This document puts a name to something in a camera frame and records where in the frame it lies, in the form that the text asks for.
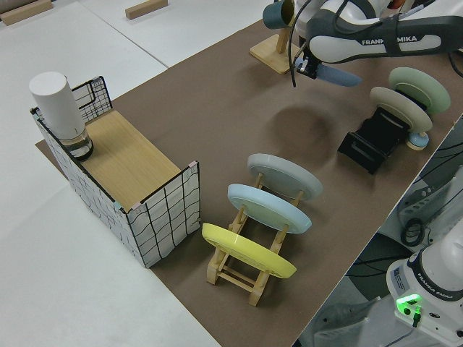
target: brown table mat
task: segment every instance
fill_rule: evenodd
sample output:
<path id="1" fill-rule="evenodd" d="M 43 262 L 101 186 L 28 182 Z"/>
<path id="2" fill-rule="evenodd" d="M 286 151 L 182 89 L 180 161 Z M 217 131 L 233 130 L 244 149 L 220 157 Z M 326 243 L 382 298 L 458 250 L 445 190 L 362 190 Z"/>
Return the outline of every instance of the brown table mat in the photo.
<path id="1" fill-rule="evenodd" d="M 292 345 L 463 109 L 462 80 L 446 56 L 353 61 L 337 67 L 361 76 L 364 82 L 357 87 L 297 76 L 294 89 L 289 74 L 279 75 L 249 54 L 272 34 L 257 22 L 114 101 L 115 109 L 176 165 L 200 162 L 203 222 L 225 228 L 231 223 L 237 211 L 228 202 L 227 187 L 253 183 L 246 167 L 253 153 L 291 160 L 324 185 L 319 198 L 300 205 L 313 227 L 288 235 L 281 249 L 297 272 L 286 280 L 271 278 L 257 308 L 241 288 L 220 279 L 217 286 L 206 282 L 213 247 L 200 232 L 152 267 L 222 346 Z M 434 117 L 427 148 L 415 152 L 398 146 L 372 176 L 337 148 L 348 131 L 373 115 L 370 89 L 388 87 L 388 74 L 398 66 L 434 76 L 453 103 Z M 251 221 L 243 235 L 269 246 L 274 232 Z"/>

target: green led light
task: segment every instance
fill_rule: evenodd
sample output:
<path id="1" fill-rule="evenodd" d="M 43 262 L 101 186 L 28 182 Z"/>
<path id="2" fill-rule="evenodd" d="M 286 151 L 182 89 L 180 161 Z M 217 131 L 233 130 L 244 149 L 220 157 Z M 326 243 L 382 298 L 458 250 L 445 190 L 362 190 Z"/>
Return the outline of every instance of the green led light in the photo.
<path id="1" fill-rule="evenodd" d="M 411 294 L 404 296 L 403 298 L 398 298 L 396 300 L 397 309 L 400 312 L 404 312 L 404 309 L 407 308 L 407 305 L 416 304 L 420 300 L 421 296 L 419 296 L 418 294 Z"/>

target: grid pattern panel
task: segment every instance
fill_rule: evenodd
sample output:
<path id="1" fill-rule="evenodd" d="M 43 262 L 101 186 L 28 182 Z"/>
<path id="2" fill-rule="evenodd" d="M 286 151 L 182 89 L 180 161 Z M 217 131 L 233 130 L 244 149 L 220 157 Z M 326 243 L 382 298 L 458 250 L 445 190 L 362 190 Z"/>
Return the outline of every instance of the grid pattern panel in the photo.
<path id="1" fill-rule="evenodd" d="M 200 227 L 199 164 L 131 210 L 128 220 L 147 267 L 166 257 Z"/>
<path id="2" fill-rule="evenodd" d="M 73 88 L 72 93 L 85 122 L 112 109 L 102 77 Z M 126 214 L 51 133 L 40 110 L 31 113 L 71 187 L 140 264 L 152 266 L 200 227 L 199 163 L 192 163 Z"/>
<path id="3" fill-rule="evenodd" d="M 84 201 L 87 207 L 98 216 L 114 235 L 126 246 L 132 255 L 143 265 L 143 259 L 138 251 L 137 243 L 127 224 L 125 214 L 120 206 L 115 206 L 100 187 L 88 177 L 84 171 L 71 159 L 71 155 L 56 141 L 44 126 L 37 121 L 37 125 L 51 149 L 59 166 L 63 170 L 71 187 Z"/>
<path id="4" fill-rule="evenodd" d="M 84 122 L 88 122 L 113 108 L 102 76 L 72 89 Z"/>

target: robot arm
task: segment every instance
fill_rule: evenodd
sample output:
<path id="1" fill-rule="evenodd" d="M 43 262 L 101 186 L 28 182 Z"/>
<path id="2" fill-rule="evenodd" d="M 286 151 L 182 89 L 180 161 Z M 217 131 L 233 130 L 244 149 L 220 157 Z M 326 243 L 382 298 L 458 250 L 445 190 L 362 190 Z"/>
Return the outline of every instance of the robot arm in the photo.
<path id="1" fill-rule="evenodd" d="M 391 264 L 386 277 L 395 315 L 446 346 L 463 346 L 463 219 L 439 242 Z"/>
<path id="2" fill-rule="evenodd" d="M 296 24 L 306 41 L 304 60 L 311 67 L 298 72 L 312 78 L 316 78 L 314 70 L 322 62 L 449 53 L 463 46 L 460 0 L 429 0 L 404 14 L 384 18 L 380 15 L 389 0 L 312 1 L 321 5 L 319 10 L 308 4 L 308 12 L 301 16 L 303 22 L 304 17 L 307 20 L 305 29 Z"/>

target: wooden box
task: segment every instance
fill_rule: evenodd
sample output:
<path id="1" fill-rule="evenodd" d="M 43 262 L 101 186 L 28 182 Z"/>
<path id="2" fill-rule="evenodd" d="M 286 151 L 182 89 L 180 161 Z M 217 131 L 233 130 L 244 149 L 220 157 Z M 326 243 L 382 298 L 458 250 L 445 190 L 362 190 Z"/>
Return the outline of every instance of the wooden box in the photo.
<path id="1" fill-rule="evenodd" d="M 72 188 L 145 267 L 150 267 L 200 227 L 199 163 L 177 168 L 112 108 L 104 79 L 73 90 L 94 144 L 76 160 L 31 110 Z"/>

